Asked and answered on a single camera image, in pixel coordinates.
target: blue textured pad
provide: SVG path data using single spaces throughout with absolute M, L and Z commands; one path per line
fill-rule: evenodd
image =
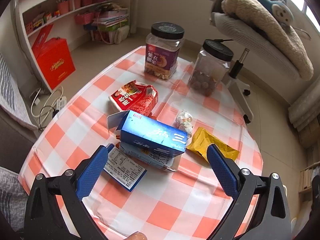
M 89 196 L 107 161 L 108 150 L 106 147 L 102 147 L 78 178 L 76 194 L 79 200 Z
M 212 145 L 207 149 L 207 158 L 226 195 L 236 199 L 239 195 L 237 179 Z

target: chair wheel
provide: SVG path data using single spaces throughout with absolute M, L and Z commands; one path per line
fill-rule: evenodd
M 251 123 L 251 121 L 249 120 L 249 118 L 248 118 L 248 116 L 247 116 L 246 114 L 243 116 L 243 119 L 244 119 L 244 122 L 245 122 L 246 124 Z
M 243 91 L 243 94 L 244 94 L 245 96 L 248 96 L 248 95 L 251 94 L 251 92 L 250 92 L 250 90 L 245 89 L 245 90 Z

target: jar of nuts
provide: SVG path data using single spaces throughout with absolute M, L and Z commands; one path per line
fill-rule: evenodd
M 209 97 L 230 68 L 233 52 L 214 40 L 205 40 L 188 85 Z
M 169 79 L 177 69 L 183 35 L 184 29 L 177 24 L 154 23 L 146 38 L 145 72 L 161 79 Z

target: blue plush toy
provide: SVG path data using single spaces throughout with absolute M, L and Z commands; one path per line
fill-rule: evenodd
M 282 1 L 258 0 L 271 15 L 281 23 L 291 25 L 293 15 L 290 9 Z

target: yellow snack package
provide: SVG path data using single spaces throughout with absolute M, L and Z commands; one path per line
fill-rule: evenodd
M 187 149 L 202 156 L 206 161 L 208 161 L 207 148 L 213 143 L 219 148 L 226 158 L 230 158 L 234 161 L 238 158 L 239 151 L 231 148 L 229 145 L 226 145 L 202 127 L 197 129 L 196 133 L 192 137 L 192 142 L 187 146 Z

